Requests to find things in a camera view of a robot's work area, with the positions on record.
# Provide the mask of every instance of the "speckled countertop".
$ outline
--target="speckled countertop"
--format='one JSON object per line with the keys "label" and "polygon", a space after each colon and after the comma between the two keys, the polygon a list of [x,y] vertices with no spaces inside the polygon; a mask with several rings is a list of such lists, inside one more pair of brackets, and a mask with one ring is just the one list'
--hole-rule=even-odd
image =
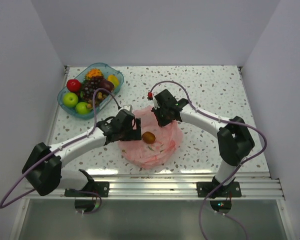
{"label": "speckled countertop", "polygon": [[[114,67],[123,73],[125,83],[117,95],[120,104],[132,104],[133,109],[141,109],[150,104],[146,95],[151,86],[161,80],[174,80],[185,86],[192,102],[212,113],[226,117],[242,117],[246,123],[255,125],[250,106],[236,66],[126,66]],[[71,67],[68,78],[75,78],[85,67]],[[177,98],[185,95],[173,84],[164,84],[155,90],[168,90]],[[104,119],[116,114],[117,108],[111,101],[99,114]],[[57,111],[52,143],[72,138],[92,127],[93,119],[81,120],[69,116],[63,109]],[[162,166],[144,170],[128,162],[122,155],[117,143],[96,148],[78,157],[65,168],[85,169],[91,175],[112,174],[192,174],[216,173],[221,163],[218,144],[214,137],[187,123],[180,123],[183,131],[181,146]],[[252,132],[256,146],[252,153],[261,149],[257,134]],[[242,172],[268,172],[264,155],[246,163]]]}

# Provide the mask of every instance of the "white wall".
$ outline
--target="white wall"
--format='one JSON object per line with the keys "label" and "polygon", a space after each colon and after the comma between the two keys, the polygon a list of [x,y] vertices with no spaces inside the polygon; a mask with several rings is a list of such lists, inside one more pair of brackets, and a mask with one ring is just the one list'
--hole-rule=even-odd
{"label": "white wall", "polygon": [[[0,200],[45,139],[63,74],[30,0],[0,0]],[[8,239],[17,207],[0,209],[0,240]]]}
{"label": "white wall", "polygon": [[32,0],[62,62],[243,65],[279,0]]}
{"label": "white wall", "polygon": [[281,0],[243,67],[257,126],[269,138],[267,161],[280,178],[300,235],[300,0]]}

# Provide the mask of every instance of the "blue plastic container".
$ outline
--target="blue plastic container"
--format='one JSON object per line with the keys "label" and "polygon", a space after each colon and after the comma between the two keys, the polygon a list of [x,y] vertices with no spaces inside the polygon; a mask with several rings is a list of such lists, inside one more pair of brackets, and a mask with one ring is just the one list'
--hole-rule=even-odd
{"label": "blue plastic container", "polygon": [[[109,75],[115,75],[119,82],[120,82],[120,85],[117,86],[114,91],[112,92],[113,95],[117,95],[117,93],[120,91],[121,89],[121,86],[122,84],[124,83],[124,77],[123,77],[123,74],[113,68],[111,68],[109,65],[105,64],[105,63],[95,63],[95,64],[92,64],[90,65],[89,67],[87,67],[84,71],[82,71],[77,77],[75,77],[75,79],[79,80],[80,82],[83,82],[84,81],[84,77],[85,75],[91,70],[91,69],[100,69],[100,71],[103,73],[104,75],[104,78],[107,79]],[[80,119],[91,119],[93,118],[93,111],[91,111],[90,113],[88,114],[78,114],[76,111],[75,111],[75,107],[67,107],[63,104],[62,102],[62,99],[63,99],[63,96],[70,92],[66,87],[64,87],[58,94],[58,103],[59,105],[61,106],[61,108],[63,110],[65,110],[68,114],[72,115],[72,116],[75,116],[75,117],[78,117]],[[96,108],[96,112],[100,112],[105,105],[107,105],[110,101],[112,100],[112,97],[111,96],[108,96],[106,97],[105,100],[103,100],[100,105]]]}

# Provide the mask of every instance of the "pink plastic bag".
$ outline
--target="pink plastic bag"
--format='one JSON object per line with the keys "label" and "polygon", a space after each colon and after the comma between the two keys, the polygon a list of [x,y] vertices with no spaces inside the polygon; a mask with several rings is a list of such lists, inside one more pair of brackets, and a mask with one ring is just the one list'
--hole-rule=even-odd
{"label": "pink plastic bag", "polygon": [[142,134],[145,132],[153,133],[156,138],[155,142],[147,144],[140,140],[120,141],[118,143],[119,148],[122,150],[122,155],[130,162],[144,169],[165,163],[180,145],[183,136],[176,121],[165,127],[159,127],[151,109],[152,107],[148,106],[133,113],[136,118],[141,118]]}

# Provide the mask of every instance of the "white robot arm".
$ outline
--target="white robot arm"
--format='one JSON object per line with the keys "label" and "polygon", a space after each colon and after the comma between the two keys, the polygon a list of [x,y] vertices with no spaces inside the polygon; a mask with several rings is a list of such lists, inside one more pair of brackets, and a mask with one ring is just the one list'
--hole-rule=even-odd
{"label": "white robot arm", "polygon": [[[247,127],[229,123],[225,124],[220,121],[222,119],[226,121],[230,120],[232,123],[238,122],[244,124],[244,120],[240,117],[236,116],[233,119],[229,119],[228,117],[221,117],[201,108],[193,109],[187,99],[183,98],[177,101],[168,90],[163,90],[155,95],[154,98],[150,96],[148,99],[153,101],[154,107],[152,108],[152,112],[155,114],[159,126],[163,127],[173,120],[178,120],[195,125],[217,138],[222,162],[212,183],[205,185],[205,193],[209,193],[225,181],[255,146]],[[225,181],[223,187],[218,192],[215,192],[212,197],[223,197],[228,194],[230,191],[229,187],[234,183],[234,178],[235,176],[233,175]]]}
{"label": "white robot arm", "polygon": [[69,171],[62,168],[92,149],[115,141],[141,139],[140,119],[135,118],[132,106],[126,105],[119,109],[116,116],[99,121],[92,130],[74,138],[51,146],[46,146],[44,143],[37,144],[24,165],[22,173],[43,157],[50,155],[26,175],[26,179],[40,195],[47,195],[57,188],[95,192],[97,186],[86,171],[81,169]]}

